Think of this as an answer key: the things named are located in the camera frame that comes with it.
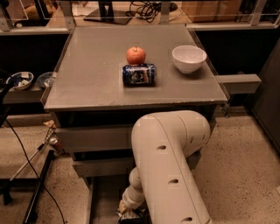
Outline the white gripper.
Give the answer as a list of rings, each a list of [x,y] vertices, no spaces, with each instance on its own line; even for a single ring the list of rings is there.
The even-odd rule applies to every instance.
[[[119,202],[120,214],[125,214],[128,209],[134,210],[139,208],[144,202],[144,193],[141,189],[128,187],[122,194],[122,200]]]

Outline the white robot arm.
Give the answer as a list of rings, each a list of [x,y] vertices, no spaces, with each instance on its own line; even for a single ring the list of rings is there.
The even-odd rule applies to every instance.
[[[145,204],[152,224],[213,224],[186,162],[209,138],[207,119],[194,111],[139,118],[131,133],[136,167],[119,203],[120,222],[134,221]]]

